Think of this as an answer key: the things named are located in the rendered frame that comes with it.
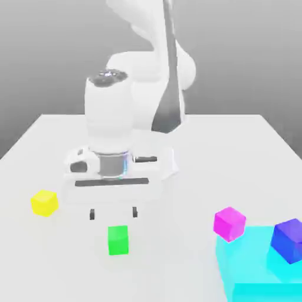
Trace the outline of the small magenta cube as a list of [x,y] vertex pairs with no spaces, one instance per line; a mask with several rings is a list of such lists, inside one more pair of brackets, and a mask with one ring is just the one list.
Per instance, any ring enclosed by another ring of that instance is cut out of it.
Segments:
[[246,216],[229,206],[214,216],[214,232],[226,242],[239,238],[245,230]]

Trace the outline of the small blue cube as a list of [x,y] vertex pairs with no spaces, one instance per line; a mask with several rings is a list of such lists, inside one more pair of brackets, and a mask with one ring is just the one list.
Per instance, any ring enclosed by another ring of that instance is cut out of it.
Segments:
[[294,218],[275,225],[271,246],[289,263],[302,260],[302,222]]

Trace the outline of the large cyan box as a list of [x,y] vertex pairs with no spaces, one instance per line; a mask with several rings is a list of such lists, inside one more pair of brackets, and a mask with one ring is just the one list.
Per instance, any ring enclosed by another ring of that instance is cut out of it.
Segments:
[[216,238],[227,302],[302,302],[302,261],[289,264],[270,243],[273,226],[248,226],[234,241]]

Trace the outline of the small yellow cube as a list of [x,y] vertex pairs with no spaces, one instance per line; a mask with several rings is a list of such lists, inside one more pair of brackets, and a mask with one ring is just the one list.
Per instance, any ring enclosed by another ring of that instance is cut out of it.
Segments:
[[40,190],[31,198],[31,207],[34,214],[48,217],[58,209],[57,194],[52,191]]

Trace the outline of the small green cube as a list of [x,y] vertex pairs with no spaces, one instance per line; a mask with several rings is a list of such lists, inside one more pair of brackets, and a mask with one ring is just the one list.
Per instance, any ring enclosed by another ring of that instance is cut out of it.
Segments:
[[107,230],[109,255],[129,253],[129,235],[127,225],[109,226]]

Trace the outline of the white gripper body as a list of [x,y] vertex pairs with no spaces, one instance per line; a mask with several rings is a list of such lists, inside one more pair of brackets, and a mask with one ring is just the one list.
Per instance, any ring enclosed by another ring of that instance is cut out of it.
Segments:
[[150,202],[160,199],[162,181],[152,176],[131,176],[124,179],[102,179],[84,174],[65,175],[60,202],[69,205],[102,203]]

